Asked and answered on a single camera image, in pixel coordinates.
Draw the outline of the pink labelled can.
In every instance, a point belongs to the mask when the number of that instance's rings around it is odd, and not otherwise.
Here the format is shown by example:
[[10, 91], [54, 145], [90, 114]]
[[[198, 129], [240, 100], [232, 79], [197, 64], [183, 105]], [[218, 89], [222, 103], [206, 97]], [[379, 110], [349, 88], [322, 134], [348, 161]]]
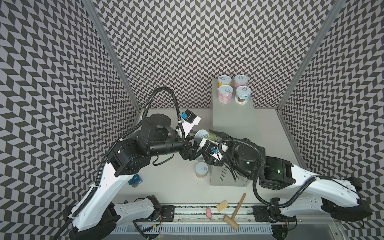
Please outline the pink labelled can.
[[246, 75], [237, 75], [234, 77], [233, 88], [236, 90], [238, 87], [248, 86], [250, 78]]

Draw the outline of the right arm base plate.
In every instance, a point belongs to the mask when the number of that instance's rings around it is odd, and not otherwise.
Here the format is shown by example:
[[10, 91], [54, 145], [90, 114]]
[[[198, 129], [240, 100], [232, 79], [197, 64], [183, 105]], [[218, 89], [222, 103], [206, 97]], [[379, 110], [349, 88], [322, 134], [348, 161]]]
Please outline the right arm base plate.
[[264, 205], [252, 206], [253, 215], [256, 222], [267, 222], [271, 224], [285, 223], [297, 221], [296, 217], [287, 217], [282, 215], [281, 210], [275, 207], [268, 207]]

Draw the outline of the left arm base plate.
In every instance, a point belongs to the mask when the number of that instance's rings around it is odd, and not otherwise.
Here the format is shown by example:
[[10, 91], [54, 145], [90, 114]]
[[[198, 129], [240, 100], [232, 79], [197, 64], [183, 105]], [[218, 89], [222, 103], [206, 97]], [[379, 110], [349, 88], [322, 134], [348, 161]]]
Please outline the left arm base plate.
[[157, 221], [173, 222], [175, 217], [175, 209], [176, 206], [174, 205], [163, 205]]

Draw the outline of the green labelled front can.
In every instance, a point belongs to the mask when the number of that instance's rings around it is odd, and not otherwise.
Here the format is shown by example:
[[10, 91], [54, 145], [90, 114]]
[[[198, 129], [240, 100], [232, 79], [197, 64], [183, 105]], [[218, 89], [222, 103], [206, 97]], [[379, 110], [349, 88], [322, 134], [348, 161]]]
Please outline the green labelled front can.
[[194, 141], [199, 144], [200, 148], [202, 148], [205, 145], [207, 140], [210, 140], [209, 133], [207, 130], [199, 130], [196, 132], [194, 136]]

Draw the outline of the pink can sideways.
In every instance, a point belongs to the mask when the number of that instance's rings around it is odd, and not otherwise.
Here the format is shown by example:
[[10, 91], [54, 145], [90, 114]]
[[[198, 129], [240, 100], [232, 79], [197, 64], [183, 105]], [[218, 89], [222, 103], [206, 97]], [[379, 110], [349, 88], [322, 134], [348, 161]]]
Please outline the pink can sideways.
[[222, 85], [218, 88], [218, 101], [222, 104], [228, 104], [231, 102], [233, 88], [229, 85]]

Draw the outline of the yellow labelled can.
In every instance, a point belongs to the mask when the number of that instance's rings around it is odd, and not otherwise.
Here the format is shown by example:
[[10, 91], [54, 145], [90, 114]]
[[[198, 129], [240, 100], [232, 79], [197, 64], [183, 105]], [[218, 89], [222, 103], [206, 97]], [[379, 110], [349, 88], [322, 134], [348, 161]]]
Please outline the yellow labelled can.
[[223, 85], [231, 86], [231, 84], [232, 84], [232, 78], [230, 76], [222, 75], [218, 77], [217, 88]]

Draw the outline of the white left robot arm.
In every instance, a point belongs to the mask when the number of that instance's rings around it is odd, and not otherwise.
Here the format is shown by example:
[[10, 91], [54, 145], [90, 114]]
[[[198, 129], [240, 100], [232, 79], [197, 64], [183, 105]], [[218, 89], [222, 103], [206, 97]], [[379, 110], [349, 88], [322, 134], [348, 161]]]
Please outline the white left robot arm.
[[200, 117], [186, 110], [178, 115], [177, 127], [163, 114], [143, 116], [128, 134], [117, 140], [102, 161], [97, 178], [86, 196], [75, 206], [63, 211], [64, 227], [72, 225], [71, 240], [102, 240], [118, 225], [138, 220], [162, 221], [164, 208], [155, 196], [132, 203], [114, 204], [121, 188], [135, 179], [153, 157], [179, 153], [193, 160], [197, 145], [190, 134]]

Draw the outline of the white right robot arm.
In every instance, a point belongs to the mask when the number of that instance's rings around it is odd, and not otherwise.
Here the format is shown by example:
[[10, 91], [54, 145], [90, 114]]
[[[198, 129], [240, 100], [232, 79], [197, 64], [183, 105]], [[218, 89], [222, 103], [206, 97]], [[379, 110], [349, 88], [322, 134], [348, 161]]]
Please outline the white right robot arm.
[[359, 195], [362, 183], [357, 178], [338, 180], [312, 173], [290, 161], [267, 156], [265, 148], [249, 139], [224, 135], [211, 140], [206, 134], [198, 145], [208, 165], [225, 165], [234, 179], [242, 176], [251, 181], [256, 199], [282, 216], [326, 213], [336, 220], [358, 222], [373, 214]]

